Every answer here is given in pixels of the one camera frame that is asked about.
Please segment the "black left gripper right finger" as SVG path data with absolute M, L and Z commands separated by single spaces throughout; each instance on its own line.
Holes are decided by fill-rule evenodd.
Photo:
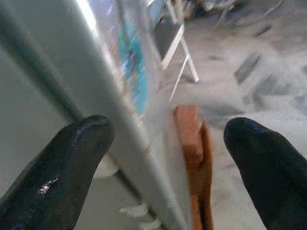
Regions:
M 307 160 L 280 133 L 244 117 L 224 128 L 224 143 L 268 230 L 307 228 Z

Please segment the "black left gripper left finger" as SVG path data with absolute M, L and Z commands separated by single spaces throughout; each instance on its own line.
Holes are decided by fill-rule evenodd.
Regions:
M 59 131 L 1 198 L 1 229 L 73 229 L 113 140 L 113 126 L 102 115 Z

